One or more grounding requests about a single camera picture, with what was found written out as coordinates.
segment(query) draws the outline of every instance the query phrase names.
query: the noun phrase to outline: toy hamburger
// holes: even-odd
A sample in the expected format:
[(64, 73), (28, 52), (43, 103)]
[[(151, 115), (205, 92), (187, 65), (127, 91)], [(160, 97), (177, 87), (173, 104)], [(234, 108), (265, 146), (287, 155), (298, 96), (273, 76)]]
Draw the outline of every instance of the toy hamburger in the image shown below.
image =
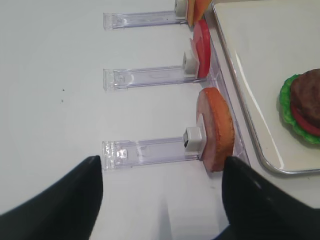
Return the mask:
[(312, 144), (320, 144), (320, 69), (287, 79), (280, 91), (283, 119)]

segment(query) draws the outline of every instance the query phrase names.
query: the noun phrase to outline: white table surface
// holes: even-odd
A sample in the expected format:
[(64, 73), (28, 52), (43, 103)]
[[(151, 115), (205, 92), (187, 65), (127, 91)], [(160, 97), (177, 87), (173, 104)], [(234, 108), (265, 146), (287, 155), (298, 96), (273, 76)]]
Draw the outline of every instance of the white table surface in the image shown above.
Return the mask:
[[(0, 0), (0, 214), (100, 155), (102, 141), (176, 137), (195, 124), (199, 84), (103, 90), (103, 68), (178, 65), (192, 36), (183, 25), (105, 32), (103, 12), (171, 9), (172, 0)], [(278, 178), (258, 163), (213, 41), (252, 167), (302, 201), (320, 202), (319, 177)], [(91, 239), (212, 239), (227, 225), (221, 176), (198, 161), (108, 172)]]

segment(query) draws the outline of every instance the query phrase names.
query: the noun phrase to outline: red tomato slice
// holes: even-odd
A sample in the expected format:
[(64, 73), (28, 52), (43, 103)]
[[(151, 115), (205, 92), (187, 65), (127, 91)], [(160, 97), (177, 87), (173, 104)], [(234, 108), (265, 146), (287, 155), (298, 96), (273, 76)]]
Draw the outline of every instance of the red tomato slice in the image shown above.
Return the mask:
[(308, 123), (303, 116), (300, 115), (300, 113), (298, 112), (297, 108), (295, 106), (293, 106), (292, 104), (290, 104), (290, 109), (291, 109), (291, 113), (292, 116), (294, 117), (294, 119), (296, 120), (296, 122), (299, 124), (299, 126), (305, 130), (307, 133), (320, 137), (320, 129), (311, 125), (310, 123)]
[(205, 78), (210, 70), (211, 60), (211, 38), (206, 20), (201, 19), (194, 25), (193, 42), (196, 47), (196, 52), (199, 57), (198, 78)]

